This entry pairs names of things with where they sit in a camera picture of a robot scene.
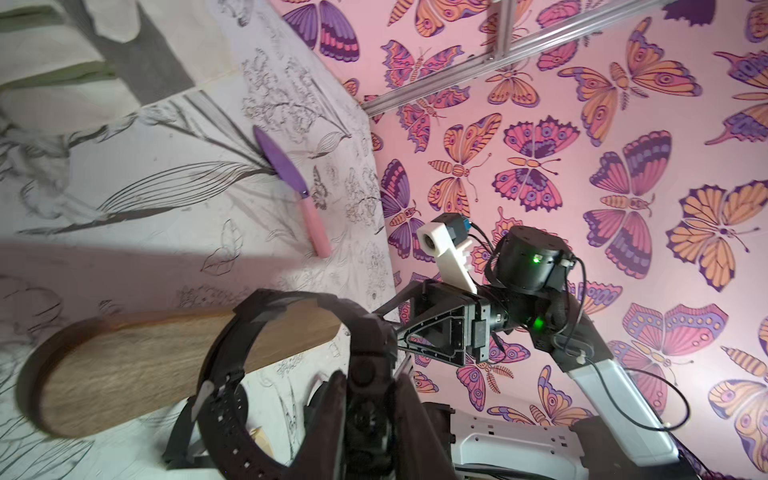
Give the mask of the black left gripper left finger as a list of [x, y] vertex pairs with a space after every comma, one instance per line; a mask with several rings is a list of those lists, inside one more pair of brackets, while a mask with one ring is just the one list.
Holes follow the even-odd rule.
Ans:
[[347, 377], [334, 372], [319, 384], [309, 405], [310, 421], [288, 479], [343, 479], [345, 476], [345, 423]]

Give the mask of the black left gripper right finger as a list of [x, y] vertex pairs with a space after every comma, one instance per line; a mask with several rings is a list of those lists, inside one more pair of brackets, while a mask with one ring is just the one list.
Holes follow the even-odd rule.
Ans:
[[456, 478], [453, 464], [407, 374], [401, 374], [395, 382], [394, 432], [396, 479]]

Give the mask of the wooden watch stand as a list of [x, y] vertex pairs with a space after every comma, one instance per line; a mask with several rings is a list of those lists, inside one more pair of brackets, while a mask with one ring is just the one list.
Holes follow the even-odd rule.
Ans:
[[76, 322], [39, 345], [15, 387], [23, 416], [56, 438], [106, 431], [197, 391], [230, 307], [115, 314]]

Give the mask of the purple pink garden trowel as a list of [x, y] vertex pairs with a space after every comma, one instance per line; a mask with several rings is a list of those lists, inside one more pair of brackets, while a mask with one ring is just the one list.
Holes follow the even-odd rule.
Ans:
[[253, 126], [252, 131], [255, 141], [259, 144], [266, 160], [278, 177], [296, 193], [306, 230], [316, 255], [320, 258], [329, 258], [332, 253], [331, 244], [303, 176], [268, 134], [257, 126]]

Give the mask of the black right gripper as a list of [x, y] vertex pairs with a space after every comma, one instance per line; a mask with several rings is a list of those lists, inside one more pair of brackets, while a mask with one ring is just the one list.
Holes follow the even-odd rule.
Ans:
[[488, 286], [472, 293], [433, 279], [412, 281], [374, 313], [384, 317], [402, 305], [407, 318], [396, 329], [398, 348], [454, 367], [490, 361], [509, 320], [508, 302]]

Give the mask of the cream grey gardening glove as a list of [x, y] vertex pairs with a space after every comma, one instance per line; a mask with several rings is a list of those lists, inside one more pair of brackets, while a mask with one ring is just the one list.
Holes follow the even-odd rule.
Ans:
[[1, 4], [1, 115], [33, 132], [100, 127], [234, 71], [204, 1]]

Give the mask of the aluminium frame post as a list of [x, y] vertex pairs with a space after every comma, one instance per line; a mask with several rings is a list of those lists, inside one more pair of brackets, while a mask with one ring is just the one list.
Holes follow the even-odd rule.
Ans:
[[544, 50], [604, 30], [621, 20], [664, 4], [663, 1], [651, 0], [614, 1], [601, 8], [584, 11], [551, 27], [511, 41], [506, 44], [504, 50], [492, 49], [482, 55], [473, 56], [462, 63], [366, 101], [362, 104], [362, 109], [369, 117], [383, 114], [445, 88], [536, 56]]

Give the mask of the black chunky sport watch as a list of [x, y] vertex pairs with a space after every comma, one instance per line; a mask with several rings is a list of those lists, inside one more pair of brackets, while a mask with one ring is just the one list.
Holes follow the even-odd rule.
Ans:
[[[292, 355], [263, 373], [246, 358], [262, 350], [269, 328], [292, 319], [328, 316], [330, 350]], [[197, 391], [186, 403], [162, 458], [171, 470], [214, 469], [226, 479], [288, 479], [310, 421], [307, 406], [319, 384], [336, 371], [347, 377], [343, 479], [395, 475], [393, 327], [361, 306], [330, 294], [259, 290], [206, 355]]]

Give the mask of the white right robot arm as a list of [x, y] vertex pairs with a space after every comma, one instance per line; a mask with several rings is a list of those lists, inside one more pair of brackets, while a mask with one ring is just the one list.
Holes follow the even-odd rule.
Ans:
[[407, 303], [410, 317], [398, 345], [455, 367], [491, 362], [496, 335], [526, 330], [535, 349], [548, 353], [577, 382], [628, 460], [651, 479], [695, 478], [696, 471], [661, 425], [650, 404], [620, 366], [567, 290], [579, 258], [561, 238], [514, 226], [496, 244], [485, 268], [487, 284], [468, 272], [472, 223], [450, 214], [421, 226], [417, 239], [433, 257], [438, 279], [413, 281], [382, 308]]

